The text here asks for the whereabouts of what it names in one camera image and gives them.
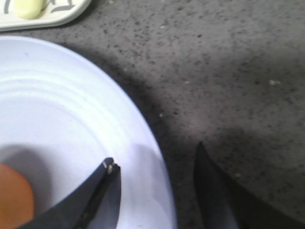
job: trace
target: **orange food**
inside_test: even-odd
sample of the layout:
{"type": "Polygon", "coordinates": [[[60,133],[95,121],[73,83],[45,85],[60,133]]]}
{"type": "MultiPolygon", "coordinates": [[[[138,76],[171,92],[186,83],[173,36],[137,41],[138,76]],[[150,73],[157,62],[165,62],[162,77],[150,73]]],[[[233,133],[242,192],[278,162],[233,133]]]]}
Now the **orange food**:
{"type": "Polygon", "coordinates": [[[0,229],[13,229],[34,217],[34,196],[29,182],[0,163],[0,229]]]}

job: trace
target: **speckled countertop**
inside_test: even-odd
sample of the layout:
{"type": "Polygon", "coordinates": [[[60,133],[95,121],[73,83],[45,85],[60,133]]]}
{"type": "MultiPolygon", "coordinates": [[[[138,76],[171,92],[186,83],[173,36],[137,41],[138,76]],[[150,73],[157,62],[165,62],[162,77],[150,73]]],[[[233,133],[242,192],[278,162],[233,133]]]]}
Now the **speckled countertop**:
{"type": "Polygon", "coordinates": [[[93,0],[60,28],[2,34],[71,48],[127,91],[163,151],[186,229],[201,224],[200,140],[239,184],[305,222],[304,25],[303,0],[93,0]]]}

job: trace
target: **gray countertop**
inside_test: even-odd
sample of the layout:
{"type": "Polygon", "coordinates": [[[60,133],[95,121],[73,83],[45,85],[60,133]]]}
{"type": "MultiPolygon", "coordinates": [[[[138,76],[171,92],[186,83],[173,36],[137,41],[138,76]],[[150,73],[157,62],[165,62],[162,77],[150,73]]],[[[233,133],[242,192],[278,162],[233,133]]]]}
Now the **gray countertop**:
{"type": "Polygon", "coordinates": [[[160,144],[180,228],[201,225],[201,140],[240,185],[305,222],[305,1],[93,0],[60,28],[2,34],[62,44],[126,90],[160,144]]]}

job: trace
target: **white dish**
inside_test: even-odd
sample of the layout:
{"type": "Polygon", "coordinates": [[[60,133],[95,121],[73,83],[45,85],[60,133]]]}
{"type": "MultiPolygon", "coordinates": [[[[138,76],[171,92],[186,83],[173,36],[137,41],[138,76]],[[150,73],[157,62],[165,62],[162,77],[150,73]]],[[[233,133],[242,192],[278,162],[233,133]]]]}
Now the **white dish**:
{"type": "Polygon", "coordinates": [[[117,228],[175,229],[161,152],[124,91],[90,61],[53,43],[1,36],[0,53],[0,162],[32,183],[36,213],[110,156],[122,167],[117,228]]]}
{"type": "Polygon", "coordinates": [[[19,18],[13,10],[13,0],[0,0],[0,31],[58,26],[77,18],[91,0],[46,0],[37,18],[19,18]]]}

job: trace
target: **butter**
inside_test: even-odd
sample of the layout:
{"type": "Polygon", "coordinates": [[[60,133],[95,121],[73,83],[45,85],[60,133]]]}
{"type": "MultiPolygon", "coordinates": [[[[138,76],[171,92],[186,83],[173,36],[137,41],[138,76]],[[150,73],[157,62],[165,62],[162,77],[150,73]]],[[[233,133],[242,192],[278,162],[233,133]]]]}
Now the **butter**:
{"type": "Polygon", "coordinates": [[[22,19],[34,19],[42,9],[44,0],[14,0],[14,12],[22,19]]]}

